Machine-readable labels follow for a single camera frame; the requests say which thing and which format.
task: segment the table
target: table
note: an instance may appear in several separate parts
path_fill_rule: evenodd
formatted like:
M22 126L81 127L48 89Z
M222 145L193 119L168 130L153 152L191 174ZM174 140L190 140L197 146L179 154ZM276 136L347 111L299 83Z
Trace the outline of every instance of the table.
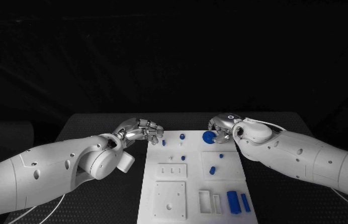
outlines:
M154 121L164 130L204 130L209 120L217 114L204 112L75 114L56 141L111 132L131 117ZM271 122L289 131L312 135L304 120L294 112L236 112L236 114ZM135 158L128 173L115 170L105 179L85 182L66 194L46 224L137 223L147 141L138 141L127 152ZM348 203L330 188L289 178L242 155L240 159L259 224L348 223ZM39 224L59 201L61 198L38 206L16 223ZM25 212L26 210L15 211L7 222Z

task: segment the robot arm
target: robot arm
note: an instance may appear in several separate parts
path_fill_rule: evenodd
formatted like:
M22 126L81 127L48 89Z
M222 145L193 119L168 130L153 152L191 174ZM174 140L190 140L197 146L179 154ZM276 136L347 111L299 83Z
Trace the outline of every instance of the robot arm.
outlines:
M0 163L0 214L53 200L115 168L128 172L134 157L124 149L137 139L158 143L163 127L135 118L114 133L38 146Z
M253 161L286 176L328 186L348 194L348 152L315 138L281 128L273 131L262 122L225 113L210 120L216 143L235 139L240 152Z

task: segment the blue cylinder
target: blue cylinder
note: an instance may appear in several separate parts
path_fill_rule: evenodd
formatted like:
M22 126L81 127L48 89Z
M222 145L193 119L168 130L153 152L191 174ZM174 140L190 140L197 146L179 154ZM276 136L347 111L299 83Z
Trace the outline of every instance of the blue cylinder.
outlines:
M216 167L213 166L212 168L210 168L210 172L209 172L212 175L216 173Z
M246 195L242 194L242 200L243 200L243 204L245 204L245 211L250 212L250 207L249 207L249 203L248 203L248 199L246 199Z
M230 204L230 213L233 214L240 214L240 205L239 205L239 200L238 200L238 192L236 191L229 191L227 192L227 199L229 199L229 204Z
M203 140L204 140L206 143L213 144L215 143L215 141L213 141L215 137L216 137L216 134L212 131L206 131L203 133Z

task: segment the cable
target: cable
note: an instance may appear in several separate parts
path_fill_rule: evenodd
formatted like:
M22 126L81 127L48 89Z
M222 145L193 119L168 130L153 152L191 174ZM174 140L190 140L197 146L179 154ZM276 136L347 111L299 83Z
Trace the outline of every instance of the cable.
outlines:
M342 195L338 193L338 191L334 188L331 188L331 189L340 195L340 197L348 202L348 200L342 197Z
M7 224L13 224L33 209L35 209L35 207L25 213L25 214L22 214L10 223L7 223Z
M278 125L275 125L275 124L272 124L272 123L269 123L269 122L262 122L262 121L259 121L259 120L255 120L255 119L250 119L250 118L248 118L246 117L246 119L249 119L249 120L252 120L252 121L255 121L255 122L261 122L261 123L265 123L265 124L268 124L268 125L271 125L271 126L275 126L275 127L278 127L282 131L286 131L286 129L285 128L282 128L282 127L279 127Z
M20 217L17 217L10 223L7 223L7 224L13 224L35 208L36 208L38 206L35 206L23 215L20 215ZM43 221L51 217L51 215L53 214L53 212L55 212L55 210L56 210L56 208L53 209L53 211L49 213L49 215L48 215L48 217L43 219Z
M53 214L56 208L55 208L53 211L49 213L48 217L43 219L43 221L51 217L51 215Z

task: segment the robotic hand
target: robotic hand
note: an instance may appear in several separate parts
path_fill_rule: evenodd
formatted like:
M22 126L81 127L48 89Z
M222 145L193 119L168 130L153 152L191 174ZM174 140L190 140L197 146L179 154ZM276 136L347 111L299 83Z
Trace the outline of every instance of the robotic hand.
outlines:
M281 132L268 126L278 127ZM223 113L209 122L216 143L235 139L240 152L286 176L328 186L348 194L348 152L282 127Z
M158 143L164 129L130 119L112 133L38 146L0 163L0 214L38 206L114 169L128 172L134 157L124 149L138 139Z

